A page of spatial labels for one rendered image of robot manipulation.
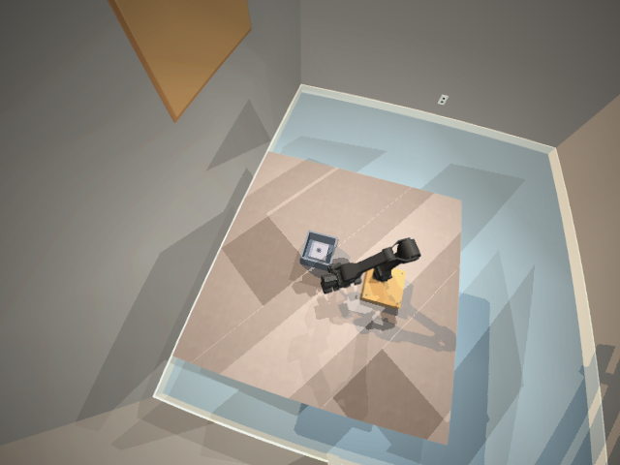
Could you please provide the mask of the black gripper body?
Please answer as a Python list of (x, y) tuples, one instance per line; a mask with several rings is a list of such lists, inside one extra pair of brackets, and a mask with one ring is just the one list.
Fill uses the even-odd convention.
[[(359, 278), (359, 279), (357, 279), (357, 280), (355, 281), (355, 286), (360, 285), (361, 283), (362, 283), (362, 280), (361, 280), (361, 278)], [(329, 289), (325, 289), (325, 290), (324, 290), (323, 285), (322, 285), (322, 282), (321, 282), (321, 286), (322, 286), (322, 289), (323, 289), (323, 292), (324, 292), (324, 294), (325, 294), (325, 295), (332, 293), (332, 288), (329, 288)], [(347, 288), (347, 287), (349, 287), (349, 286), (346, 286), (346, 287), (343, 287), (343, 286), (342, 286), (342, 287), (339, 287), (339, 285), (338, 285), (337, 287), (333, 287), (333, 289), (334, 289), (334, 290), (337, 290), (337, 289), (339, 289), (339, 290), (340, 290), (340, 289)]]

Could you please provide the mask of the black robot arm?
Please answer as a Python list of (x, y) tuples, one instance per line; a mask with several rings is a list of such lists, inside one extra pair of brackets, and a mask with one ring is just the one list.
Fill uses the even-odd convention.
[[(392, 248), (396, 245), (397, 252), (394, 254)], [(364, 272), (373, 269), (372, 279), (383, 283), (392, 278), (391, 271), (401, 264), (416, 261), (421, 257), (421, 253), (414, 239), (410, 237), (397, 240), (391, 247), (385, 248), (382, 252), (365, 259), (359, 263), (333, 263), (327, 267), (330, 274), (321, 276), (324, 290), (337, 287), (346, 287), (354, 284), (361, 278)]]

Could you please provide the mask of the white flat plate with hole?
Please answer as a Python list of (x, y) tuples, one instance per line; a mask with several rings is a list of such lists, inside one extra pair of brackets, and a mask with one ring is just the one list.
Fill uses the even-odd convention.
[(328, 246), (329, 246), (328, 244), (324, 244), (324, 243), (313, 240), (311, 248), (310, 248), (310, 252), (308, 255), (308, 259), (312, 259), (312, 260), (324, 263), (326, 261), (326, 254), (327, 254)]

